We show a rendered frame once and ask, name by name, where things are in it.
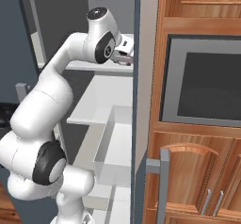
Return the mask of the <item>fridge door with beige lining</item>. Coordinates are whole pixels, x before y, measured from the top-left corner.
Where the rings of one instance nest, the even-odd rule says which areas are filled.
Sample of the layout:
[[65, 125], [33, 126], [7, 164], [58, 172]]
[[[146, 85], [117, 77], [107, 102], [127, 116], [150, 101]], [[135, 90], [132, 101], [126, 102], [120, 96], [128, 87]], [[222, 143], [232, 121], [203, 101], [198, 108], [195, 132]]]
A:
[[135, 0], [131, 224], [141, 224], [158, 0]]

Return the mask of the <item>grey built-in microwave oven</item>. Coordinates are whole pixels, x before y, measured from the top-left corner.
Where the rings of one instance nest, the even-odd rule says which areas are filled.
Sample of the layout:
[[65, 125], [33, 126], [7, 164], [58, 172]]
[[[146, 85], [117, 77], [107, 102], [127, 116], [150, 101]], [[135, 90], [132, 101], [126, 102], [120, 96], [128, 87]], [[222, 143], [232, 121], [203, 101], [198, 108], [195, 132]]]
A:
[[241, 127], [241, 36], [168, 35], [159, 119]]

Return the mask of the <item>clear fridge drawer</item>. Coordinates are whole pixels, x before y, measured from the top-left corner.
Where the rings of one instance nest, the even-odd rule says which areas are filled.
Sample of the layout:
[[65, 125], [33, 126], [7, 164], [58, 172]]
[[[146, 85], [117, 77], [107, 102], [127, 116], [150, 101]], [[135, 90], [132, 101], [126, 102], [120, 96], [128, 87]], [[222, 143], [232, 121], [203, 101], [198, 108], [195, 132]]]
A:
[[94, 157], [99, 184], [131, 186], [132, 107], [114, 105]]

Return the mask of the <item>arched wooden cupboard door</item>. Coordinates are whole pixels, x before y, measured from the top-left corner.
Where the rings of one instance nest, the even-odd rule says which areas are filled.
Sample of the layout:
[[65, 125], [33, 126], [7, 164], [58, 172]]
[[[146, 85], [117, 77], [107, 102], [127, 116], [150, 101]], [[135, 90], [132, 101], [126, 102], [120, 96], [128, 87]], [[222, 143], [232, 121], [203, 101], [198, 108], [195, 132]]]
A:
[[241, 224], [241, 138], [236, 138], [227, 166], [224, 169], [220, 190], [224, 193], [218, 217]]
[[200, 144], [175, 143], [169, 150], [169, 182], [166, 209], [199, 215], [211, 189], [218, 152]]

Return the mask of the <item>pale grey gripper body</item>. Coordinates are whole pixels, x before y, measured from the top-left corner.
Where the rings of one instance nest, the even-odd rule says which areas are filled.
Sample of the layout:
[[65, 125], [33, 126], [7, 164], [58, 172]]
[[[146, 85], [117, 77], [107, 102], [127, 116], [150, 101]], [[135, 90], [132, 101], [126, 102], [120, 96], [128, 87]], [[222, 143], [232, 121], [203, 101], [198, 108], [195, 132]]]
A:
[[134, 63], [134, 54], [128, 54], [123, 51], [115, 51], [112, 55], [112, 61], [120, 65], [131, 66]]

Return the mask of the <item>wide white fridge shelf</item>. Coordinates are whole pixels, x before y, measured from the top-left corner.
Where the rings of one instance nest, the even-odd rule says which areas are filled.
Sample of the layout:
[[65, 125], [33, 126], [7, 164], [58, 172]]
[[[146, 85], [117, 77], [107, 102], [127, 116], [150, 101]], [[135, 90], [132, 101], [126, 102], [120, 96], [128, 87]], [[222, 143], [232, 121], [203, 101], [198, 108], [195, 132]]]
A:
[[131, 106], [133, 78], [95, 75], [67, 118], [71, 124], [105, 124], [114, 105]]

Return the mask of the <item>wooden cupboard unit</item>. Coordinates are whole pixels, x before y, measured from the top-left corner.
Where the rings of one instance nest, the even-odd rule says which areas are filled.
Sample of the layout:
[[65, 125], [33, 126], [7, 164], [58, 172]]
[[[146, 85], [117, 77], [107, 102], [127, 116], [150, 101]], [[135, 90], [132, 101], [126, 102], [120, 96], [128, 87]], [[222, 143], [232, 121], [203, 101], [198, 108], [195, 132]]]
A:
[[[159, 113], [168, 35], [241, 36], [241, 18], [180, 17], [177, 14], [177, 4], [178, 0], [159, 0], [147, 157], [148, 159], [159, 159], [163, 146], [175, 143], [194, 143], [215, 150], [218, 152], [218, 158], [213, 166], [210, 183], [211, 197], [205, 214], [203, 216], [185, 214], [173, 209], [166, 209], [164, 224], [238, 224], [237, 221], [217, 215], [212, 217], [212, 213], [219, 198], [222, 175], [232, 152], [234, 140], [241, 138], [241, 127], [165, 122], [159, 119]], [[150, 224], [146, 220], [148, 184], [149, 174], [147, 173], [142, 224]]]

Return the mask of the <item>dark blue-grey fridge door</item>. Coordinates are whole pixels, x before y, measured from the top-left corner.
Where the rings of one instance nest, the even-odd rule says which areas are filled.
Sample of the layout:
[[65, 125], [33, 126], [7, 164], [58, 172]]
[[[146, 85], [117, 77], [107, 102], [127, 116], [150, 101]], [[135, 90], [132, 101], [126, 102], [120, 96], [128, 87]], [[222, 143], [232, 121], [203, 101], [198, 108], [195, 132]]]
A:
[[0, 103], [17, 104], [15, 85], [33, 88], [38, 77], [23, 0], [0, 0]]

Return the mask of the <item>dark blue-grey fridge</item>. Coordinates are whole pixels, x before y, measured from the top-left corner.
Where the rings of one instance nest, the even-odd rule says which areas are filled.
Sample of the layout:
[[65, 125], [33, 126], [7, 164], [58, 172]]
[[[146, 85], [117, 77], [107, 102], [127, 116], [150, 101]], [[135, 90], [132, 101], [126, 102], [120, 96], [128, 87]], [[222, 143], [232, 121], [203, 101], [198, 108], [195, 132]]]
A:
[[[135, 0], [23, 0], [31, 34], [38, 33], [43, 60], [49, 61], [64, 40], [73, 32], [88, 32], [86, 15], [91, 8], [106, 7], [113, 13], [121, 33], [134, 34]], [[88, 125], [69, 124], [67, 118], [83, 96], [95, 71], [71, 69], [63, 72], [73, 91], [73, 103], [60, 121], [60, 140], [69, 164], [73, 164], [88, 131]]]

